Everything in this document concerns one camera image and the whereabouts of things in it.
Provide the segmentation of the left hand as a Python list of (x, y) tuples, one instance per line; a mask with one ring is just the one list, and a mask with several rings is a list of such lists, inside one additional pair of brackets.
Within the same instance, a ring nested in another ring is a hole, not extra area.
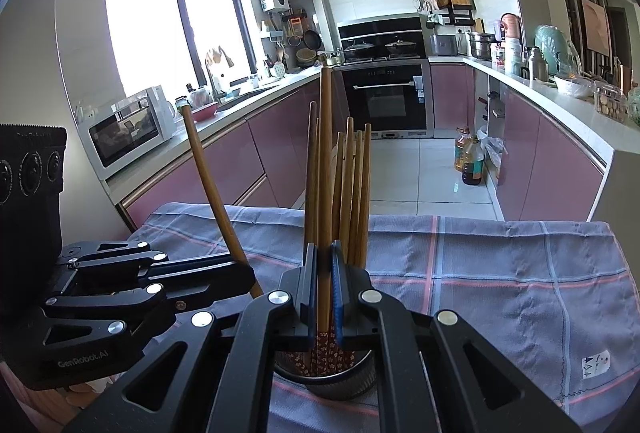
[(111, 375), (94, 381), (72, 385), (62, 390), (34, 391), (17, 383), (17, 400), (41, 431), (59, 430), (89, 407), (119, 379)]

